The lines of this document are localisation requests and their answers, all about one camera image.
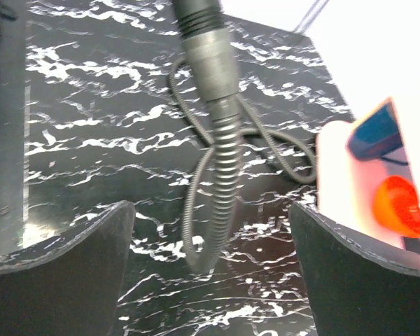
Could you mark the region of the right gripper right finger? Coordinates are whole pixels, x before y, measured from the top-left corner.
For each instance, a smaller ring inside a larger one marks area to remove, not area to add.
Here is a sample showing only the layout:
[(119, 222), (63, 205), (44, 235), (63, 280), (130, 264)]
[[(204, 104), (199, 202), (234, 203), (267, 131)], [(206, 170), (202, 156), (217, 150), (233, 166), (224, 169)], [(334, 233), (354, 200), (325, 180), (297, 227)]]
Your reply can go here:
[(420, 335), (420, 254), (297, 202), (288, 219), (318, 335)]

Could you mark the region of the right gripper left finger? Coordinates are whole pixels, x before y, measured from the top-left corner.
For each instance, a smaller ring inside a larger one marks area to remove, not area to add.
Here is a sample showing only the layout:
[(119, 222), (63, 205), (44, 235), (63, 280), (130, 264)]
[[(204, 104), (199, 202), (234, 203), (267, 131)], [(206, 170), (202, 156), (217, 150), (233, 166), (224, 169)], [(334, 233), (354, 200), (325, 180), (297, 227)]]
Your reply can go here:
[(134, 204), (0, 256), (0, 335), (109, 335), (132, 239)]

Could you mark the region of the black hose fitting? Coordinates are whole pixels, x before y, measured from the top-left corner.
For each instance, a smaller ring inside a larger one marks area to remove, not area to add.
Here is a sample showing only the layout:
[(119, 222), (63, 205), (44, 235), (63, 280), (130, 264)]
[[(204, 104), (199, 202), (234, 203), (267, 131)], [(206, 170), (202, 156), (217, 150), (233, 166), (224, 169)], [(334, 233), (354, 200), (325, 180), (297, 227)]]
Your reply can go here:
[(239, 75), (220, 2), (177, 0), (172, 8), (199, 97), (214, 121), (234, 118)]

